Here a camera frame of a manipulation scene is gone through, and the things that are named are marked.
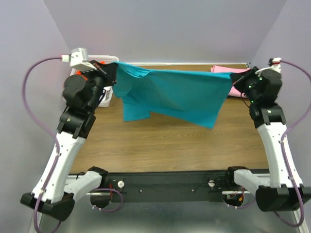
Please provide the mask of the teal polo shirt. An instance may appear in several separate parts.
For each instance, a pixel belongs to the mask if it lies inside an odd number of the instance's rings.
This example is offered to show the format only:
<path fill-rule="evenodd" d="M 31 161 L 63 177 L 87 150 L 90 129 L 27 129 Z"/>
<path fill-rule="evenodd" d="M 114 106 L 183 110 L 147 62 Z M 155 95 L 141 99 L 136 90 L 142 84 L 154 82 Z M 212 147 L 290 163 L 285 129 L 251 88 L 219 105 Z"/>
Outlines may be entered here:
<path fill-rule="evenodd" d="M 232 81 L 229 73 L 145 69 L 117 62 L 113 93 L 123 102 L 123 120 L 151 113 L 213 128 Z"/>

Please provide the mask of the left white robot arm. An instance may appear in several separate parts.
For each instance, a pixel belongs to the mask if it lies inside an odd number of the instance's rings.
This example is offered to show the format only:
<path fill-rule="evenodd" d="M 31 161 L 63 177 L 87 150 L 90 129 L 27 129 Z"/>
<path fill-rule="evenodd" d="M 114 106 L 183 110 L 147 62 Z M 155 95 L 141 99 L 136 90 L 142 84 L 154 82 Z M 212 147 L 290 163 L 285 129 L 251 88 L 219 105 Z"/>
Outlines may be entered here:
<path fill-rule="evenodd" d="M 80 74 L 66 78 L 63 90 L 66 107 L 57 126 L 55 146 L 39 182 L 20 200 L 60 222 L 70 216 L 75 203 L 86 193 L 110 187 L 108 172 L 98 167 L 91 167 L 82 177 L 66 184 L 73 161 L 96 120 L 95 110 L 104 97 L 105 87 L 116 83 L 116 63 L 101 64 L 95 60 L 90 63 L 95 67 L 93 70 L 80 68 Z"/>

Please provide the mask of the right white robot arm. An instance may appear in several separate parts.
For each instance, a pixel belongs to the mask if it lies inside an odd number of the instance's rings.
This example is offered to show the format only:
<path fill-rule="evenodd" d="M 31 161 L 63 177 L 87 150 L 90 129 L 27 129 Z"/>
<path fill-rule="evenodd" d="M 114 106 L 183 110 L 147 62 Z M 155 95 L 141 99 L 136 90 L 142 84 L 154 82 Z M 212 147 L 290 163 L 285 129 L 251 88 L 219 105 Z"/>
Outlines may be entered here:
<path fill-rule="evenodd" d="M 235 190 L 242 186 L 263 212 L 295 211 L 311 198 L 295 168 L 287 138 L 286 119 L 275 102 L 282 86 L 281 74 L 273 69 L 257 68 L 230 75 L 233 86 L 250 100 L 249 114 L 262 139 L 269 166 L 269 177 L 261 178 L 242 166 L 226 171 L 224 186 Z"/>

